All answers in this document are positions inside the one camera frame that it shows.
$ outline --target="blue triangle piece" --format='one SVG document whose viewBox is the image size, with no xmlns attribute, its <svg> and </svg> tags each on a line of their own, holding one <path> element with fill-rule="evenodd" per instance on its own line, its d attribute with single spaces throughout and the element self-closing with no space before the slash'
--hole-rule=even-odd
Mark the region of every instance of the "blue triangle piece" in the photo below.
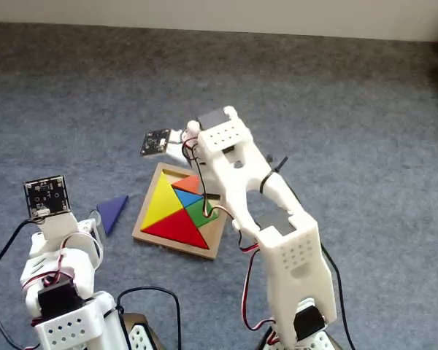
<svg viewBox="0 0 438 350">
<path fill-rule="evenodd" d="M 193 204 L 199 201 L 200 199 L 203 199 L 202 195 L 195 195 L 194 193 L 178 190 L 177 188 L 174 188 L 174 191 L 175 193 L 177 193 L 177 197 L 178 199 L 180 199 L 183 208 L 186 208 L 190 204 Z"/>
<path fill-rule="evenodd" d="M 122 212 L 127 199 L 127 195 L 122 195 L 98 204 L 97 211 L 101 215 L 102 224 L 104 225 L 105 234 L 107 236 L 112 232 L 114 224 L 117 222 L 118 215 Z"/>
</svg>

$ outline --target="yellow triangle piece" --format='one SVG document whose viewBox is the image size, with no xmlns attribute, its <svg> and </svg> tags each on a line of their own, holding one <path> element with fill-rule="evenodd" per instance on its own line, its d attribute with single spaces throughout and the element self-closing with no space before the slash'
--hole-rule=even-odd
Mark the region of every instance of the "yellow triangle piece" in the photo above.
<svg viewBox="0 0 438 350">
<path fill-rule="evenodd" d="M 167 180 L 166 174 L 161 172 L 158 183 L 155 184 L 145 219 L 141 224 L 141 231 L 182 208 L 183 206 Z"/>
</svg>

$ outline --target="carpet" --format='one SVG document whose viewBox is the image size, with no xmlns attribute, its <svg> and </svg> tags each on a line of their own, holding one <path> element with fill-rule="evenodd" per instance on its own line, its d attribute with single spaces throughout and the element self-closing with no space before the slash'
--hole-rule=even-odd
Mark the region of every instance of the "carpet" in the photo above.
<svg viewBox="0 0 438 350">
<path fill-rule="evenodd" d="M 254 349 L 264 329 L 241 320 L 247 256 L 230 224 L 213 262 L 131 238 L 155 165 L 174 163 L 141 159 L 144 133 L 225 105 L 265 155 L 289 157 L 281 174 L 341 270 L 358 349 L 438 349 L 438 44 L 0 24 L 0 248 L 27 217 L 26 180 L 63 174 L 78 219 L 128 194 L 96 290 L 172 289 L 184 349 Z M 270 207 L 259 200 L 254 215 Z M 33 232 L 0 265 L 0 317 L 23 345 L 36 342 L 18 281 Z M 175 348 L 171 300 L 124 306 Z M 248 308 L 269 316 L 259 257 Z M 340 314 L 328 332 L 347 349 Z"/>
</svg>

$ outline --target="triangle puzzle piece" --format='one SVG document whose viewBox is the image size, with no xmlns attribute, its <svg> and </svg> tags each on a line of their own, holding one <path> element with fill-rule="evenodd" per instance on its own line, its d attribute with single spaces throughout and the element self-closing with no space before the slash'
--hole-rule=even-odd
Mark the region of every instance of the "triangle puzzle piece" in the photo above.
<svg viewBox="0 0 438 350">
<path fill-rule="evenodd" d="M 178 190 L 177 188 L 174 188 L 174 191 L 177 194 L 178 199 L 180 199 L 183 207 L 187 207 L 203 198 L 202 195 L 195 195 L 194 193 Z"/>
<path fill-rule="evenodd" d="M 206 241 L 191 221 L 185 209 L 181 209 L 142 230 L 150 235 L 177 241 L 202 249 L 209 249 Z"/>
<path fill-rule="evenodd" d="M 198 175 L 187 176 L 184 179 L 174 182 L 172 186 L 179 190 L 199 194 L 199 177 Z"/>
<path fill-rule="evenodd" d="M 183 206 L 174 189 L 170 186 L 166 174 L 161 172 L 158 183 L 155 184 L 154 193 L 151 196 L 151 202 L 147 208 L 145 218 L 141 224 L 141 231 L 182 208 Z"/>
<path fill-rule="evenodd" d="M 114 224 L 117 222 L 118 216 L 122 212 L 127 199 L 127 195 L 122 195 L 97 205 L 96 208 L 101 215 L 106 235 L 109 236 L 112 232 Z"/>
<path fill-rule="evenodd" d="M 205 217 L 203 215 L 203 202 L 204 199 L 202 199 L 201 201 L 197 201 L 186 208 L 188 215 L 190 215 L 190 218 L 193 220 L 195 226 L 198 228 L 218 218 L 218 215 L 215 212 L 212 213 L 211 217 Z M 207 212 L 209 213 L 211 211 L 211 204 L 207 201 L 206 205 Z"/>
</svg>

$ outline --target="red triangle piece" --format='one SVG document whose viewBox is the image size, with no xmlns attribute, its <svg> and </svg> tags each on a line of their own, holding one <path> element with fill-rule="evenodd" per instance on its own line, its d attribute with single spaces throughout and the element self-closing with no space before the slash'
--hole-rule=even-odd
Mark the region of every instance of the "red triangle piece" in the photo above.
<svg viewBox="0 0 438 350">
<path fill-rule="evenodd" d="M 172 215 L 157 221 L 155 224 L 144 228 L 142 232 L 202 249 L 209 249 L 185 209 L 180 209 Z"/>
<path fill-rule="evenodd" d="M 190 193 L 199 194 L 199 177 L 198 175 L 187 176 L 184 179 L 181 179 L 172 184 L 173 187 L 184 190 Z"/>
</svg>

